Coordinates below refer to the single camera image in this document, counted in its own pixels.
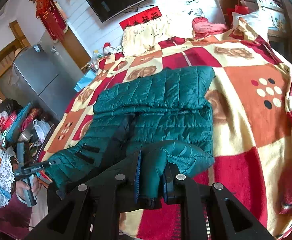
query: silver screw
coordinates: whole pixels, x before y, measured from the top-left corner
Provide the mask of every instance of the silver screw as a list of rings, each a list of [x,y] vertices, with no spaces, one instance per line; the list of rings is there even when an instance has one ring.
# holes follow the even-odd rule
[[[223,186],[222,183],[217,182],[217,183],[214,184],[214,188],[215,188],[215,189],[218,189],[218,190],[221,190],[221,189],[224,188],[224,186]]]
[[[178,180],[184,180],[184,179],[186,179],[186,176],[184,175],[184,174],[177,174],[176,175],[176,179],[178,179]]]
[[[87,187],[86,184],[80,184],[80,185],[78,186],[77,189],[78,189],[79,191],[85,191],[87,188],[88,188],[88,187]]]
[[[117,174],[116,176],[115,176],[115,179],[116,180],[123,180],[123,179],[125,179],[125,175],[124,174]]]

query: bed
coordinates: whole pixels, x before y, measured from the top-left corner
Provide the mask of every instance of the bed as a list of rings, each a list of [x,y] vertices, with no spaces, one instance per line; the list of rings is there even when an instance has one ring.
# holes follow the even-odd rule
[[[98,75],[70,102],[39,160],[84,136],[101,91],[166,67],[211,66],[215,78],[205,97],[213,107],[215,163],[194,179],[206,185],[221,182],[276,239],[287,236],[292,202],[282,197],[287,184],[280,177],[292,166],[292,65],[245,20],[239,22],[198,40],[160,41],[138,57],[102,58]],[[179,212],[179,205],[163,204],[160,210],[123,213],[120,230],[141,239],[179,238]]]

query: white pillow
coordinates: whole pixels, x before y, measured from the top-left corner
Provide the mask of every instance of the white pillow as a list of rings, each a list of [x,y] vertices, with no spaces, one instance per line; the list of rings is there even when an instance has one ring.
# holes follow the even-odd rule
[[[257,32],[257,34],[261,35],[261,37],[268,41],[267,38],[267,30],[269,26],[268,14],[263,9],[258,9],[255,12],[242,15],[239,13],[232,13],[233,15],[233,26],[234,29],[239,24],[239,18],[242,17],[252,28]]]

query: cream dot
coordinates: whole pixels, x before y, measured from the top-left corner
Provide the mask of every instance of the cream dot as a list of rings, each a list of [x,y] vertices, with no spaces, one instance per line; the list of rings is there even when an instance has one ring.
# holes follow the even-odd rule
[[[278,98],[273,98],[273,104],[277,107],[282,106],[282,102]]]
[[[265,90],[269,95],[271,95],[271,96],[274,95],[274,91],[270,87],[265,88]]]
[[[264,92],[263,89],[258,88],[258,89],[256,90],[256,92],[257,92],[257,94],[258,94],[260,97],[264,97],[264,96],[266,96],[266,93]]]
[[[264,78],[260,78],[259,79],[259,82],[262,84],[262,85],[267,85],[267,81],[264,79]]]
[[[281,95],[282,94],[282,89],[280,89],[279,87],[275,86],[274,90],[277,94]]]

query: white lace doily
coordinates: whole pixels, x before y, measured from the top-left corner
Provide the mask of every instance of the white lace doily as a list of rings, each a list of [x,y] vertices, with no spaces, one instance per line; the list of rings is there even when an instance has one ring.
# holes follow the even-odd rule
[[[11,184],[15,181],[15,176],[12,171],[10,157],[16,157],[13,148],[10,146],[4,153],[0,163],[0,188],[8,193],[11,193]],[[0,208],[8,204],[9,199],[4,196],[0,190]]]

